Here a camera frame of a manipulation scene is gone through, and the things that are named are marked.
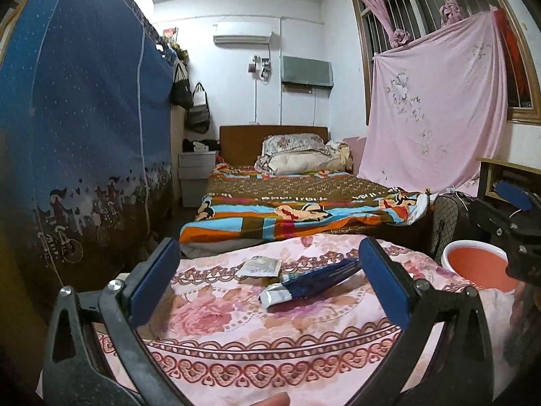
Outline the person's right hand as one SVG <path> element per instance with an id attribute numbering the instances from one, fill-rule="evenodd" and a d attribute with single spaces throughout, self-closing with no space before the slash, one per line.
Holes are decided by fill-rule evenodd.
<path id="1" fill-rule="evenodd" d="M 540 288 L 519 282 L 514 292 L 510 318 L 512 328 L 506 348 L 507 359 L 525 370 L 540 354 Z"/>

